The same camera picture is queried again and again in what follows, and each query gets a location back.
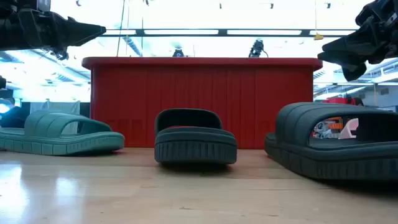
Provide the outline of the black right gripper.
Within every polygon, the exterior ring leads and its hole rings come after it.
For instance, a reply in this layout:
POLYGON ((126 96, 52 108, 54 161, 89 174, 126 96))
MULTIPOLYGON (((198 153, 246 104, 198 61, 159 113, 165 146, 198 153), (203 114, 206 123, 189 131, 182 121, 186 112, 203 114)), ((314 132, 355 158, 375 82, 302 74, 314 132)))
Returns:
POLYGON ((322 47, 318 59, 341 66, 345 79, 357 80, 370 64, 397 58, 397 0, 375 0, 356 16, 357 31, 322 47))

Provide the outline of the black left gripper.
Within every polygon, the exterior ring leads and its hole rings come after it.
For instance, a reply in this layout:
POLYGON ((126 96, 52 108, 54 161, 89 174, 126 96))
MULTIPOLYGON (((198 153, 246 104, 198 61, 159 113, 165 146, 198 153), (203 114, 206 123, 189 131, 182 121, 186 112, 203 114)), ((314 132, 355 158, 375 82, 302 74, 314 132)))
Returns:
POLYGON ((82 46, 106 32, 104 26, 64 18, 34 9, 1 9, 1 50, 27 50, 82 46))

